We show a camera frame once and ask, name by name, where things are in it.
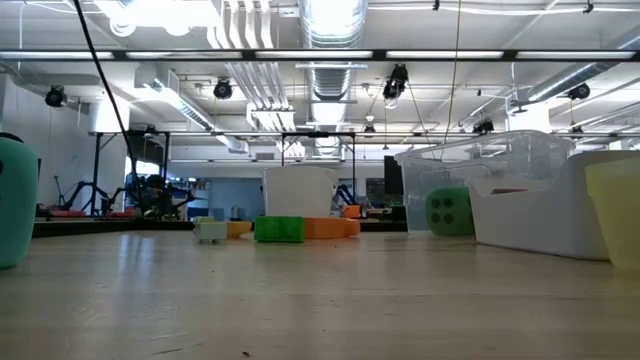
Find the teal foam die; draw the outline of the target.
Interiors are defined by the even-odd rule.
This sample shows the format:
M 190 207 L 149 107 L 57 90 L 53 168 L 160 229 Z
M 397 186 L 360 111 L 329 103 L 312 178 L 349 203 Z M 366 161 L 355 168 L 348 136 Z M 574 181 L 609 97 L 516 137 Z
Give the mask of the teal foam die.
M 39 158 L 20 138 L 0 133 L 0 269 L 17 266 L 32 239 Z

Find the black background station frame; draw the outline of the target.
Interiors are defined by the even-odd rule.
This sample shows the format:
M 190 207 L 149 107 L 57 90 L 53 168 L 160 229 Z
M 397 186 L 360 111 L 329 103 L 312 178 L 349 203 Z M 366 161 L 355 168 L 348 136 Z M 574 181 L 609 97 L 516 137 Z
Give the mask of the black background station frame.
M 99 184 L 100 160 L 101 151 L 104 148 L 109 148 L 113 141 L 116 142 L 117 155 L 114 159 L 114 166 L 106 170 L 107 175 L 118 175 L 119 164 L 125 163 L 126 156 L 132 156 L 129 163 L 133 163 L 134 170 L 137 169 L 138 162 L 154 163 L 159 166 L 158 174 L 163 178 L 163 181 L 167 180 L 169 146 L 171 144 L 169 132 L 147 128 L 146 130 L 130 130 L 125 133 L 89 132 L 89 135 L 96 138 L 92 180 L 90 181 L 91 198 L 87 203 L 91 216 L 97 215 L 97 210 L 99 210 L 99 206 L 96 204 L 97 194 L 100 193 L 103 198 L 107 196 L 107 193 L 104 192 L 106 185 Z
M 348 137 L 351 139 L 351 145 L 348 149 L 352 154 L 352 194 L 357 194 L 357 179 L 356 179 L 356 133 L 355 132 L 330 132 L 330 131 L 280 131 L 277 132 L 277 135 L 280 137 L 281 145 L 284 145 L 285 139 L 287 137 L 307 137 L 311 139 L 320 139 L 320 138 L 329 138 L 336 137 L 338 140 L 341 140 L 343 137 Z

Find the orange angled long brick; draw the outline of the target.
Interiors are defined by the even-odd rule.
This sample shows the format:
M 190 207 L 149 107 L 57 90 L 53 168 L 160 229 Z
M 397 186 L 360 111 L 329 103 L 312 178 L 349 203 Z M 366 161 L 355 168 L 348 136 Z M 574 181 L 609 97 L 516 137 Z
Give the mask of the orange angled long brick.
M 305 237 L 313 240 L 349 238 L 361 231 L 360 222 L 339 217 L 308 217 L 305 219 Z

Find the black background robot arms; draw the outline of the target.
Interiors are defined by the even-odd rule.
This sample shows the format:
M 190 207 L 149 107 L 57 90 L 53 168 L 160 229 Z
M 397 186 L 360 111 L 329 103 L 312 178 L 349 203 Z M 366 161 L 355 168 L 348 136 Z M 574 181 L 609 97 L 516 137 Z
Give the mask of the black background robot arms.
M 58 203 L 43 211 L 43 214 L 51 218 L 50 210 L 73 210 L 76 198 L 85 189 L 92 190 L 90 182 L 80 181 L 71 196 L 66 199 L 61 192 L 59 177 L 55 176 L 58 190 Z M 198 200 L 192 191 L 178 188 L 166 181 L 160 175 L 142 176 L 133 179 L 132 175 L 125 181 L 123 187 L 117 188 L 112 194 L 107 193 L 103 198 L 97 194 L 96 204 L 99 206 L 97 215 L 91 216 L 87 205 L 88 200 L 80 210 L 86 213 L 86 217 L 106 218 L 105 215 L 111 211 L 124 211 L 127 208 L 135 208 L 137 216 L 135 218 L 153 220 L 179 220 L 181 218 L 181 208 L 187 204 Z

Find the green foam die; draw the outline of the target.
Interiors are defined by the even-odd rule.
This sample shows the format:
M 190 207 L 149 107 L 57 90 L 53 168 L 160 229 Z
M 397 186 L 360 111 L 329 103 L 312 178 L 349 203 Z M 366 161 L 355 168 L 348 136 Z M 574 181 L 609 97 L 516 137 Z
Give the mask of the green foam die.
M 471 199 L 467 187 L 444 187 L 426 199 L 428 228 L 438 236 L 470 236 L 475 233 Z

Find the yellow translucent plastic bin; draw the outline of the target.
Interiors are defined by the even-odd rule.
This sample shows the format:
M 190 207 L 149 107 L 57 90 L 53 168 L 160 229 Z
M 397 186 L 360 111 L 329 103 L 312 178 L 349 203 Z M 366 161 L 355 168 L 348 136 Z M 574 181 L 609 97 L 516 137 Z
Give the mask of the yellow translucent plastic bin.
M 611 263 L 640 271 L 640 158 L 590 165 L 585 174 Z

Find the black table frame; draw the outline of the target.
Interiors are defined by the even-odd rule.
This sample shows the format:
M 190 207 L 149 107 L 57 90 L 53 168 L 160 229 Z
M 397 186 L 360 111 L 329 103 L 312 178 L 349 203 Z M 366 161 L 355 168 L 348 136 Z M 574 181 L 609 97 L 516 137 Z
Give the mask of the black table frame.
M 46 238 L 128 231 L 191 231 L 193 229 L 194 224 L 187 221 L 84 219 L 37 222 L 34 225 L 32 237 Z

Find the green toy brick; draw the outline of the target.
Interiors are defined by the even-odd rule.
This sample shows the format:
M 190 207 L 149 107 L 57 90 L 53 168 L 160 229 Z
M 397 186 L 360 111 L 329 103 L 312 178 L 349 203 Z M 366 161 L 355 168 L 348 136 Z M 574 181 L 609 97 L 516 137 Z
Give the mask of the green toy brick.
M 257 217 L 254 239 L 264 243 L 302 243 L 305 240 L 305 219 L 291 216 Z

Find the orange flat toy brick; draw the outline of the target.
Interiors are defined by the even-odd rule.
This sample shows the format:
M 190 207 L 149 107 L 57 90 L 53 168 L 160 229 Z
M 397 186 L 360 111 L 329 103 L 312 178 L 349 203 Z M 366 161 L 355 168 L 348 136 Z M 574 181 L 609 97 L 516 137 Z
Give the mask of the orange flat toy brick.
M 252 231 L 253 223 L 246 221 L 230 221 L 227 222 L 227 238 L 240 239 L 243 235 Z

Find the black monitor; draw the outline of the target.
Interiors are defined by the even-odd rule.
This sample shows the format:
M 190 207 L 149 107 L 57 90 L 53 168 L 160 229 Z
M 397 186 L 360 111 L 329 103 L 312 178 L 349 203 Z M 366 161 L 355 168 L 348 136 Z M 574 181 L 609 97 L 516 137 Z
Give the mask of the black monitor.
M 404 194 L 402 169 L 393 156 L 384 157 L 384 190 L 387 195 Z

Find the teal and white square brick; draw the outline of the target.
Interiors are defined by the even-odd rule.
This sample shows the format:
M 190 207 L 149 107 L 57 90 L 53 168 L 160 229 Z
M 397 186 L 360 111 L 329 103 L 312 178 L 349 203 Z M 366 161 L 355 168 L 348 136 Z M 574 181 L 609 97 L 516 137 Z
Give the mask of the teal and white square brick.
M 221 243 L 227 240 L 227 224 L 225 222 L 196 223 L 194 236 L 200 244 Z

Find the white plastic bin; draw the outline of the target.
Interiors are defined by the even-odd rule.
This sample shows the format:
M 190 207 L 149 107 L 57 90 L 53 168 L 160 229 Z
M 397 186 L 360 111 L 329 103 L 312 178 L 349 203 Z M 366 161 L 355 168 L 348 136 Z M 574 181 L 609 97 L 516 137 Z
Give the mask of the white plastic bin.
M 584 152 L 569 157 L 541 189 L 482 195 L 469 189 L 478 243 L 576 259 L 609 259 L 585 169 L 640 158 L 640 151 Z

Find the clear plastic bin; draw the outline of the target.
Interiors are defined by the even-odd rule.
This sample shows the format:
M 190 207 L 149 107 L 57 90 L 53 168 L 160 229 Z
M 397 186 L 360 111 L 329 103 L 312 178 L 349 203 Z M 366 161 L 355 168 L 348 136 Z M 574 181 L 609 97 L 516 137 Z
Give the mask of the clear plastic bin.
M 398 153 L 407 226 L 427 231 L 428 195 L 439 188 L 474 188 L 482 195 L 495 189 L 541 189 L 559 175 L 574 142 L 535 130 L 477 136 Z

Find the black overhead frame beam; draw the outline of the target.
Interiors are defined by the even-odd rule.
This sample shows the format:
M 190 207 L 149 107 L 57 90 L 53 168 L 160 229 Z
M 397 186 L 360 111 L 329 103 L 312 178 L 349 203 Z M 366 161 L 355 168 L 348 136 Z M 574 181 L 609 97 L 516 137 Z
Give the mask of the black overhead frame beam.
M 640 62 L 640 50 L 0 50 L 2 61 L 84 62 L 157 61 L 157 62 L 567 62 L 628 63 Z

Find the silver ventilation duct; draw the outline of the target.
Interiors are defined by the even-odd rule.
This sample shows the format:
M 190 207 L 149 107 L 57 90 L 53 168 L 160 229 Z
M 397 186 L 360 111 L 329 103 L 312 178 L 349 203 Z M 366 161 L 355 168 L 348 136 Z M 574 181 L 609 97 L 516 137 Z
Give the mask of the silver ventilation duct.
M 308 49 L 355 49 L 366 21 L 367 0 L 298 0 L 301 37 Z M 320 131 L 338 131 L 346 115 L 354 69 L 350 62 L 312 63 L 306 70 L 311 119 Z
M 631 30 L 610 42 L 609 45 L 614 50 L 640 50 L 640 25 L 636 25 Z M 580 86 L 588 80 L 619 65 L 621 65 L 621 62 L 614 61 L 576 63 L 535 85 L 524 94 L 522 99 L 512 100 L 510 105 L 520 107 L 533 103 L 544 102 L 549 98 L 558 96 Z

